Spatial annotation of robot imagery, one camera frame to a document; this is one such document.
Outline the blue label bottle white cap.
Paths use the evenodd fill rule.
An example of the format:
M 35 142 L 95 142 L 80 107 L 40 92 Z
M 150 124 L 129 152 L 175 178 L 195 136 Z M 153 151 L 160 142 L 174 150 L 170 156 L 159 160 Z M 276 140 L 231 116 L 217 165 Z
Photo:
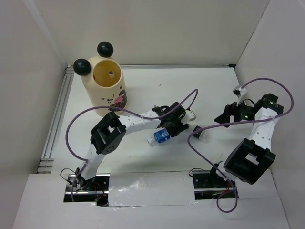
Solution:
M 159 144 L 163 144 L 170 140 L 171 136 L 166 128 L 160 129 L 147 139 L 147 142 L 150 146 L 155 146 Z

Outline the black label bottle black cap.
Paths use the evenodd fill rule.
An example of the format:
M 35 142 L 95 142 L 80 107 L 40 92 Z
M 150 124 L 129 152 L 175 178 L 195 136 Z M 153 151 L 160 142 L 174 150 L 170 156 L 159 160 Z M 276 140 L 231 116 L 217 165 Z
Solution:
M 201 131 L 198 131 L 197 133 L 193 134 L 192 138 L 197 139 L 204 143 L 208 143 L 209 134 L 206 130 L 201 130 Z

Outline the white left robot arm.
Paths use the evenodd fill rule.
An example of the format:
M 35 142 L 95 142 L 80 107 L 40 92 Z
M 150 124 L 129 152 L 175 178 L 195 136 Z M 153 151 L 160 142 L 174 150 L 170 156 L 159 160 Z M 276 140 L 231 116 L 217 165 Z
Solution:
M 169 137 L 176 137 L 188 129 L 196 115 L 178 102 L 170 107 L 154 107 L 136 115 L 117 115 L 111 111 L 91 130 L 90 148 L 83 166 L 76 169 L 77 185 L 83 190 L 93 187 L 97 169 L 107 154 L 114 152 L 123 137 L 142 130 L 162 128 Z

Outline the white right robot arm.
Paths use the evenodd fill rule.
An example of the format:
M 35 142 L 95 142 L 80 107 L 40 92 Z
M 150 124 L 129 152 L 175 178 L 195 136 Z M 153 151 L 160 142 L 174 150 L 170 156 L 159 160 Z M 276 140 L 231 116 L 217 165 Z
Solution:
M 275 125 L 283 113 L 284 107 L 277 103 L 278 97 L 265 94 L 253 107 L 245 102 L 234 102 L 224 108 L 224 112 L 214 119 L 219 124 L 230 122 L 257 121 L 271 118 L 272 120 L 254 123 L 251 134 L 244 138 L 232 151 L 225 162 L 216 163 L 217 169 L 211 169 L 208 182 L 213 187 L 219 187 L 226 178 L 239 179 L 250 185 L 254 184 L 274 162 L 276 155 L 271 152 L 271 139 Z

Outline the cream panda bin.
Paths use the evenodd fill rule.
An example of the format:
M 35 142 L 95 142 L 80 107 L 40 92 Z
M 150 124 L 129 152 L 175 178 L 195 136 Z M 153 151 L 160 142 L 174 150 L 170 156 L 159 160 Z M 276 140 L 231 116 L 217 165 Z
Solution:
M 102 41 L 97 46 L 97 56 L 80 58 L 73 64 L 74 72 L 81 77 L 92 106 L 108 106 L 95 110 L 101 117 L 112 111 L 122 115 L 122 109 L 128 104 L 123 70 L 112 59 L 113 52 L 112 44 Z M 113 78 L 109 76 L 109 71 L 114 71 Z

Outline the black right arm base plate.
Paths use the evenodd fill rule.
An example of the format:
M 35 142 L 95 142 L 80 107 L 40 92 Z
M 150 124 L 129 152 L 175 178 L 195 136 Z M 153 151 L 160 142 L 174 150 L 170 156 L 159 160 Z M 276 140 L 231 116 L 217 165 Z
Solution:
M 233 187 L 228 181 L 209 170 L 194 168 L 189 171 L 189 176 L 193 179 L 195 200 L 208 200 L 220 198 L 235 198 Z

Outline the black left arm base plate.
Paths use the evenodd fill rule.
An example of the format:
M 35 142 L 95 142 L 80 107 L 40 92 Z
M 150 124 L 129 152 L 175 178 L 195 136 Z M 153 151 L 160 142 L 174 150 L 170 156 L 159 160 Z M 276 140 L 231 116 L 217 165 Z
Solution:
M 92 202 L 99 207 L 109 206 L 110 174 L 97 174 L 87 187 L 82 187 L 78 180 L 74 181 L 75 172 L 69 168 L 62 169 L 60 177 L 66 182 L 64 203 Z

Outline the aluminium frame rail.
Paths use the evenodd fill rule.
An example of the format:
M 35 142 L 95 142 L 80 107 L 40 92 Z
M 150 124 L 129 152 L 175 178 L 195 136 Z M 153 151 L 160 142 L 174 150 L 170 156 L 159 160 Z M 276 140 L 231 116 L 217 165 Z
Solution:
M 37 168 L 37 174 L 49 174 L 55 158 L 55 148 L 60 137 L 62 122 L 72 86 L 74 69 L 68 65 L 61 85 L 58 100 L 55 106 L 47 138 L 42 151 L 41 159 Z

